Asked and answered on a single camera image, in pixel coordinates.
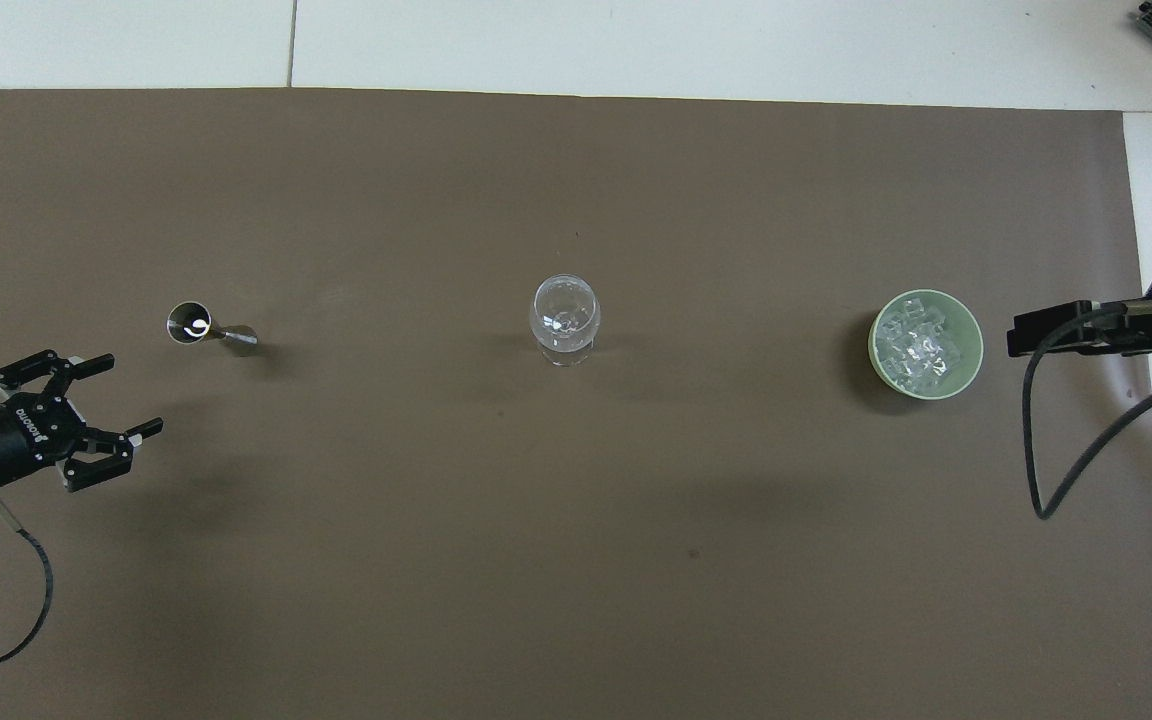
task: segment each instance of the white floor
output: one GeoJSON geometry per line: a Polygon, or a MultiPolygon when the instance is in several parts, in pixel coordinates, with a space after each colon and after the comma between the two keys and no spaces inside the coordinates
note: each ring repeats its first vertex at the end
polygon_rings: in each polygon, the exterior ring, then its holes
{"type": "Polygon", "coordinates": [[[1124,109],[1149,279],[1152,44],[1130,24],[1134,6],[0,0],[0,88],[425,88],[1124,109]]]}

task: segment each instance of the bowl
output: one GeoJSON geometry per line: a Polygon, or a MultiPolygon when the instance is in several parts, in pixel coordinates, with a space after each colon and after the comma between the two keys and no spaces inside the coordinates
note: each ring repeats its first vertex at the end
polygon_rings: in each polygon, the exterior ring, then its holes
{"type": "Polygon", "coordinates": [[[893,297],[887,305],[882,305],[882,310],[879,310],[878,316],[874,318],[874,324],[869,327],[869,363],[874,366],[874,372],[878,373],[878,377],[882,378],[884,382],[887,382],[895,392],[900,392],[901,395],[917,397],[918,400],[945,400],[946,397],[954,397],[957,393],[963,392],[969,384],[972,384],[977,373],[980,372],[980,361],[983,359],[984,338],[980,338],[980,324],[963,302],[960,302],[956,297],[945,291],[902,291],[896,297],[893,297]],[[892,378],[882,371],[882,365],[878,361],[878,327],[888,316],[895,314],[901,302],[907,300],[919,300],[924,306],[938,306],[941,313],[945,314],[947,336],[954,340],[955,346],[963,354],[955,369],[945,374],[941,382],[931,392],[931,395],[919,395],[919,393],[902,388],[900,384],[896,384],[896,378],[892,378]]]}

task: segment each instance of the jigger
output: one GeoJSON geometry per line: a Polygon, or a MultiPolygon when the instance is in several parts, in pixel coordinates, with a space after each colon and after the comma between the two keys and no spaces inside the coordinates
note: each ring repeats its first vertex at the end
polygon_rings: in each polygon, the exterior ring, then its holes
{"type": "Polygon", "coordinates": [[[217,327],[211,319],[211,312],[200,302],[182,302],[168,314],[168,334],[180,344],[194,344],[204,340],[223,340],[238,346],[251,346],[260,342],[256,331],[247,325],[228,325],[217,327]]]}

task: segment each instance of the clear drinking glass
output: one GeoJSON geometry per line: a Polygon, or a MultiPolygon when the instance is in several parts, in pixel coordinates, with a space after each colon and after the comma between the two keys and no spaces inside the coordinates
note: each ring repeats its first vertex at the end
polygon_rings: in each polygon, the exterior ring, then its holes
{"type": "Polygon", "coordinates": [[[601,321],[594,288],[581,278],[554,275],[536,288],[531,334],[550,363],[575,365],[589,357],[601,321]]]}

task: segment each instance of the cable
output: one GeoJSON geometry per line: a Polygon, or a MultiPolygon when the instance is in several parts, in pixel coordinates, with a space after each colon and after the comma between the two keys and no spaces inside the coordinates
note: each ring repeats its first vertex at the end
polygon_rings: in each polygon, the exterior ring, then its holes
{"type": "Polygon", "coordinates": [[[8,506],[6,506],[1,500],[0,518],[3,518],[3,523],[8,524],[8,528],[12,528],[13,532],[26,539],[29,544],[32,544],[33,550],[38,553],[38,560],[41,560],[41,574],[44,574],[44,578],[46,579],[46,591],[41,597],[41,611],[38,611],[38,619],[33,621],[33,628],[29,630],[26,637],[24,637],[17,646],[13,647],[9,652],[3,653],[3,655],[0,655],[0,662],[5,662],[12,660],[20,651],[24,650],[29,643],[33,642],[38,630],[41,629],[41,621],[46,620],[47,612],[51,612],[51,591],[55,583],[51,575],[51,560],[47,560],[47,552],[41,550],[41,544],[29,533],[29,530],[20,526],[18,521],[15,520],[15,516],[12,515],[10,510],[8,510],[8,506]]]}
{"type": "Polygon", "coordinates": [[[1091,323],[1092,320],[1100,318],[1108,318],[1108,316],[1126,314],[1126,306],[1117,304],[1106,304],[1101,309],[1089,311],[1089,313],[1079,314],[1078,318],[1074,318],[1068,323],[1062,323],[1058,325],[1055,329],[1047,333],[1047,336],[1043,339],[1041,342],[1034,348],[1034,354],[1029,359],[1029,365],[1025,367],[1025,379],[1021,385],[1020,389],[1020,424],[1021,433],[1024,437],[1025,445],[1025,473],[1029,479],[1029,500],[1033,503],[1034,515],[1038,515],[1038,520],[1051,518],[1055,514],[1056,508],[1060,507],[1064,497],[1068,495],[1070,487],[1074,487],[1075,480],[1078,480],[1079,475],[1083,475],[1083,470],[1087,469],[1087,465],[1092,464],[1092,460],[1096,458],[1101,450],[1105,450],[1105,446],[1108,445],[1112,439],[1117,437],[1123,429],[1132,424],[1132,420],[1139,418],[1140,415],[1147,414],[1152,409],[1152,395],[1149,395],[1132,409],[1126,411],[1126,414],[1120,415],[1119,418],[1106,427],[1100,435],[1092,441],[1092,445],[1087,446],[1087,449],[1078,456],[1078,460],[1074,462],[1070,467],[1068,473],[1064,473],[1064,478],[1061,480],[1060,486],[1056,486],[1056,492],[1052,493],[1051,500],[1046,506],[1043,506],[1043,497],[1038,490],[1038,478],[1034,470],[1034,438],[1033,438],[1033,418],[1032,418],[1032,396],[1033,384],[1034,384],[1034,372],[1038,369],[1038,361],[1043,358],[1043,355],[1051,347],[1060,342],[1062,338],[1068,336],[1069,333],[1075,332],[1075,329],[1082,327],[1085,323],[1091,323]]]}

